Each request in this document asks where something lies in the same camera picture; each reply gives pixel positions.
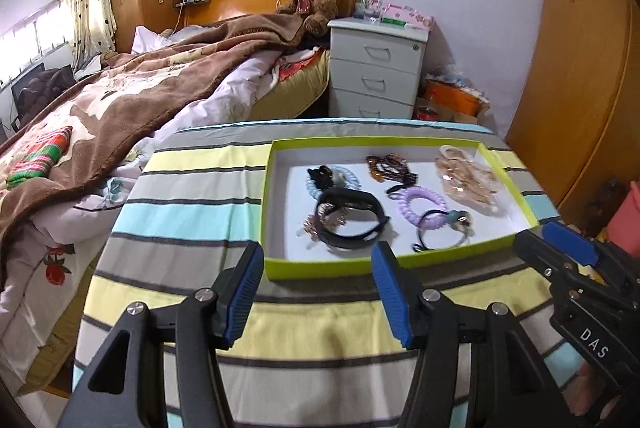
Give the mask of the person's right hand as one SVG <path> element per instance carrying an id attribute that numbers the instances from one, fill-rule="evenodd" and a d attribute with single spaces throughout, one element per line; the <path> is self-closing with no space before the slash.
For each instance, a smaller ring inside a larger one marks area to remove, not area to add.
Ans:
<path id="1" fill-rule="evenodd" d="M 582 363 L 573 382 L 566 387 L 563 396 L 570 412 L 576 417 L 586 416 L 593 404 L 605 396 L 606 382 L 587 362 Z"/>

